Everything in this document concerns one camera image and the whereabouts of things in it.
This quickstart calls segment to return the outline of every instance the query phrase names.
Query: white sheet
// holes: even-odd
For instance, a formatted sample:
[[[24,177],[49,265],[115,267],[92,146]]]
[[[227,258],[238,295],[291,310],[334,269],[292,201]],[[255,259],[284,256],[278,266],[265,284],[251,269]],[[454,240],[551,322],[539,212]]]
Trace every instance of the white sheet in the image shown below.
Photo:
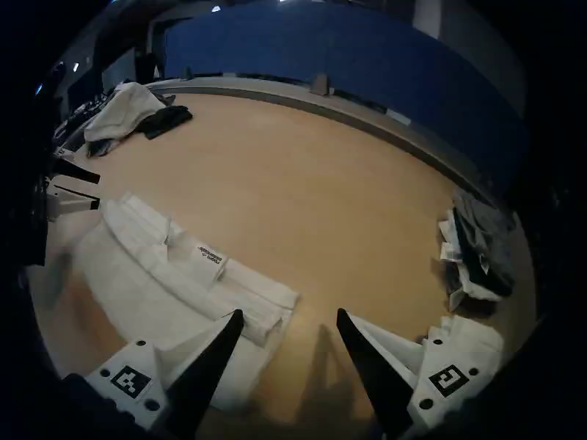
[[[90,231],[76,249],[75,261],[82,269],[96,301],[122,337],[127,340],[149,339],[157,347],[166,349],[201,331],[216,319],[203,311],[220,313],[227,304],[229,307],[241,304],[247,308],[248,312],[244,310],[246,326],[256,344],[246,337],[239,339],[211,401],[213,406],[222,410],[241,407],[279,345],[298,294],[232,260],[228,260],[223,275],[210,290],[194,287],[196,283],[186,282],[186,274],[181,269],[165,267],[164,263],[153,258],[149,246],[137,241],[158,237],[155,245],[161,243],[159,239],[164,237],[167,228],[164,216],[130,195],[123,197],[120,203],[104,205],[107,207],[105,212],[109,212],[109,220],[118,223],[110,224],[103,220]],[[120,212],[117,210],[124,211],[127,217],[118,216]],[[138,220],[144,228],[139,230],[135,228],[136,224],[125,228],[123,220],[129,218]],[[175,223],[171,229],[172,234],[183,232]],[[124,230],[132,231],[132,238],[125,237]],[[122,245],[117,236],[131,243],[127,243],[130,247]],[[143,255],[142,264],[133,257],[133,252]],[[145,270],[143,265],[151,263],[154,268],[158,267],[159,279],[164,282],[171,280],[171,286],[164,287],[151,271]],[[173,277],[170,278],[171,273],[179,274],[182,282],[177,283]],[[216,303],[216,297],[222,300]],[[270,318],[264,316],[267,311]],[[270,328],[263,337],[262,329],[267,326]]]

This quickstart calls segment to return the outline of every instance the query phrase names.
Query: screw hole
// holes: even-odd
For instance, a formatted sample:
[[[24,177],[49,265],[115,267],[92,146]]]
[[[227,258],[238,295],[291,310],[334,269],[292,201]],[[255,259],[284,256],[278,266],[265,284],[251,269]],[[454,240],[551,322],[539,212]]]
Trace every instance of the screw hole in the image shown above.
[[[157,411],[159,408],[161,408],[161,406],[159,405],[159,402],[157,402],[157,400],[147,399],[145,401],[145,408],[149,411]]]
[[[420,408],[422,409],[430,409],[434,405],[432,399],[424,399],[420,401]]]

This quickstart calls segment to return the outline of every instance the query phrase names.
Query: black cloth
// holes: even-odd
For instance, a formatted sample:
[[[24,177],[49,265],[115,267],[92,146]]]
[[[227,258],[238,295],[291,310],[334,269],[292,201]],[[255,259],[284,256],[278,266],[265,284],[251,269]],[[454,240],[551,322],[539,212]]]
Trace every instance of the black cloth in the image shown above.
[[[491,269],[491,266],[489,267],[487,274],[485,274],[485,271],[481,267],[481,262],[479,261],[479,255],[467,241],[467,235],[464,233],[462,224],[463,220],[455,208],[453,208],[453,215],[456,234],[459,237],[459,245],[461,246],[463,263],[467,266],[471,282],[485,287],[499,296],[510,296],[511,287],[505,284],[501,278],[497,276],[497,274]]]
[[[144,118],[134,131],[144,133],[147,139],[154,139],[192,118],[193,116],[187,107],[169,106]]]

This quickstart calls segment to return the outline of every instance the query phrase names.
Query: white fabric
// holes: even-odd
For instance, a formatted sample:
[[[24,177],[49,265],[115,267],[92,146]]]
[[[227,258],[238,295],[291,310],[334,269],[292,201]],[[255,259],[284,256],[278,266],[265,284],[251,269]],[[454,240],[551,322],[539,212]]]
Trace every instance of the white fabric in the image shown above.
[[[243,337],[211,401],[222,410],[237,409],[280,343],[298,294],[232,260],[206,290],[185,271],[185,260],[176,266],[174,258],[157,252],[166,223],[134,196],[107,202],[104,220],[76,249],[76,265],[121,336],[149,339],[162,350],[198,333],[219,314],[243,309]],[[186,236],[175,222],[171,231],[171,236]]]
[[[150,90],[138,83],[121,84],[116,95],[84,129],[86,142],[121,139],[132,133],[147,116],[165,105]]]

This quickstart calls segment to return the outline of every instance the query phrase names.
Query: blue partition panel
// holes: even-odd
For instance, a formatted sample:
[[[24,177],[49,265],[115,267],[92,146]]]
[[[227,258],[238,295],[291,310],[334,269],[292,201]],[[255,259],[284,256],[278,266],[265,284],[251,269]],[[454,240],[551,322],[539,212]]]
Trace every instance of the blue partition panel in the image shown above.
[[[404,114],[467,156],[504,192],[528,148],[521,119],[465,59],[379,12],[257,1],[166,33],[166,76],[258,73],[331,86]]]

